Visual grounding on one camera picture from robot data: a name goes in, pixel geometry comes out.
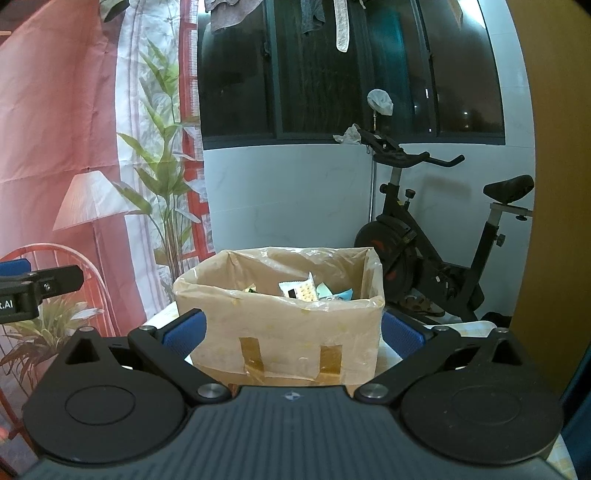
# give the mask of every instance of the plastic bag liner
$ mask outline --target plastic bag liner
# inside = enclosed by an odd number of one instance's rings
[[[285,298],[278,283],[353,288],[353,300]],[[258,293],[242,291],[256,284]],[[384,307],[372,248],[222,251],[174,284],[180,314],[202,309],[193,365],[228,385],[360,385],[374,377]]]

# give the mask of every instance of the pink curtain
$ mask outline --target pink curtain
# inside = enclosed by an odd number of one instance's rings
[[[131,3],[107,24],[98,0],[15,0],[0,11],[0,31],[12,32],[0,37],[0,261],[83,266],[88,287],[56,301],[72,306],[69,326],[104,325],[104,335],[144,323],[172,300],[174,279],[214,253],[199,128],[197,0]],[[152,66],[165,76],[165,91]],[[167,139],[160,126],[178,135]],[[166,182],[146,158],[166,160],[169,175],[180,175],[174,192],[154,187]],[[174,209],[165,210],[165,195]],[[43,305],[43,315],[50,307]],[[18,472],[35,460],[19,421],[22,405],[67,341],[56,339],[33,358],[19,340],[30,334],[18,325],[0,329],[0,427],[11,433],[0,462]]]

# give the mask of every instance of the white plastic bag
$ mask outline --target white plastic bag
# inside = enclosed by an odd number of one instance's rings
[[[368,93],[368,103],[371,108],[381,115],[391,116],[394,111],[394,104],[388,92],[378,88]]]
[[[361,143],[361,134],[359,133],[359,125],[353,124],[346,131],[344,135],[333,135],[333,138],[344,145],[355,145]]]

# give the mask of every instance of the hanging towel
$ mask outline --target hanging towel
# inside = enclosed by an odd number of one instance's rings
[[[326,21],[322,0],[300,0],[300,4],[302,33],[321,29]]]
[[[346,52],[349,49],[349,11],[347,0],[335,0],[336,48]]]
[[[262,0],[205,0],[205,11],[212,13],[212,32],[238,25]]]

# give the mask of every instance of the tiled wall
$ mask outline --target tiled wall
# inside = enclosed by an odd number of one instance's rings
[[[417,196],[411,206],[444,259],[469,264],[488,216],[486,183],[534,175],[534,127],[524,61],[505,0],[480,0],[499,72],[506,145],[405,145],[445,160],[464,154],[456,168],[420,165],[404,172],[402,188]],[[280,145],[205,152],[206,178],[218,250],[275,246],[352,246],[367,220],[370,162],[365,147]],[[379,166],[376,185],[390,169]],[[376,194],[376,211],[383,195]],[[518,202],[532,207],[533,193]],[[480,314],[511,314],[523,275],[530,222],[506,215],[507,235],[495,247],[482,279]]]

